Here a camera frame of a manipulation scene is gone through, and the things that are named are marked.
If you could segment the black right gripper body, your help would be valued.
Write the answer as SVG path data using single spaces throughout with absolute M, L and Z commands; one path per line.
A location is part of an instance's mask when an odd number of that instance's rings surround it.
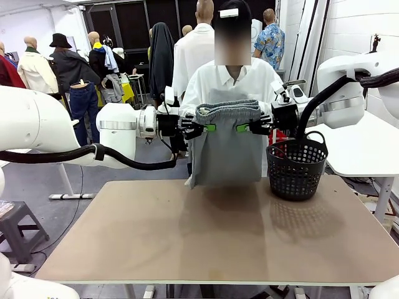
M 272 104 L 265 109 L 265 114 L 271 119 L 269 124 L 272 129 L 293 130 L 297 128 L 299 123 L 296 104 Z

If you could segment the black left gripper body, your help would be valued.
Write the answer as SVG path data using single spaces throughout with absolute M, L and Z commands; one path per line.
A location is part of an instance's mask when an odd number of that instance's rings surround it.
M 178 115 L 157 114 L 157 133 L 160 138 L 183 135 L 188 119 Z

